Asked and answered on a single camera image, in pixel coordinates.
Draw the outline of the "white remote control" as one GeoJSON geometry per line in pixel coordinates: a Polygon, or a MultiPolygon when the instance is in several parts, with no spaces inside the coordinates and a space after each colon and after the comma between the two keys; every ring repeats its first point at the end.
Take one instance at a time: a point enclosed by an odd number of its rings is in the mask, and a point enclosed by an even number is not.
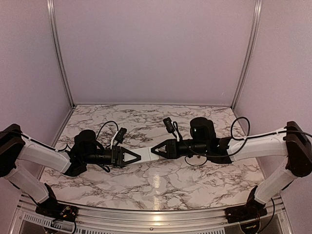
{"type": "Polygon", "coordinates": [[[151,147],[134,149],[133,152],[141,156],[138,163],[159,160],[159,156],[151,152],[151,147]]]}

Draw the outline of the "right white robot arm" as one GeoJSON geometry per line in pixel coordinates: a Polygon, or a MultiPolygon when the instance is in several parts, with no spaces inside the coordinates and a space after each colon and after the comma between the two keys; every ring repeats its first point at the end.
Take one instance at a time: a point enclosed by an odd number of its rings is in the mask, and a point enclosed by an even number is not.
{"type": "Polygon", "coordinates": [[[192,139],[183,139],[176,122],[163,120],[168,133],[174,136],[151,148],[151,152],[165,159],[182,156],[203,156],[216,164],[231,164],[235,161],[265,156],[282,156],[282,164],[263,182],[252,189],[248,203],[242,206],[242,215],[252,218],[274,195],[287,188],[299,177],[312,172],[312,143],[294,121],[286,127],[262,135],[236,138],[218,138],[214,123],[205,117],[190,121],[192,139]]]}

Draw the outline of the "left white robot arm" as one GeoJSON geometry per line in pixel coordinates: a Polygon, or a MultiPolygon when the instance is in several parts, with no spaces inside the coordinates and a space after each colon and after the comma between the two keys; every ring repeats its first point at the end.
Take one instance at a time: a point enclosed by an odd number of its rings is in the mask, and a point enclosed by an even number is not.
{"type": "Polygon", "coordinates": [[[57,150],[23,134],[20,126],[12,124],[0,133],[0,175],[27,193],[51,217],[62,209],[52,189],[38,181],[18,163],[30,161],[52,168],[66,176],[76,177],[87,170],[88,164],[112,165],[123,168],[139,162],[141,156],[123,147],[105,149],[96,133],[83,130],[74,138],[70,151],[57,150]]]}

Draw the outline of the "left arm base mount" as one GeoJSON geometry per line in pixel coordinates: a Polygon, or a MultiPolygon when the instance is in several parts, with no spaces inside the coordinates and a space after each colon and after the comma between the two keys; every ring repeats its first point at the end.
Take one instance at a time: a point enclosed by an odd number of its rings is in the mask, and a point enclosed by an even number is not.
{"type": "Polygon", "coordinates": [[[52,188],[46,183],[44,185],[48,191],[48,198],[41,203],[37,203],[35,212],[55,220],[75,222],[78,208],[76,206],[59,203],[52,188]]]}

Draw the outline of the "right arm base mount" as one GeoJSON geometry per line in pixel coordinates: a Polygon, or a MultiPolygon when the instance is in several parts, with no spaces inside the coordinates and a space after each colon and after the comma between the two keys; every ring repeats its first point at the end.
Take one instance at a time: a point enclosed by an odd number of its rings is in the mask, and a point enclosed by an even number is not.
{"type": "Polygon", "coordinates": [[[259,203],[255,200],[255,191],[257,187],[258,186],[255,186],[251,190],[246,204],[225,209],[225,216],[228,223],[256,219],[268,214],[265,204],[259,203]]]}

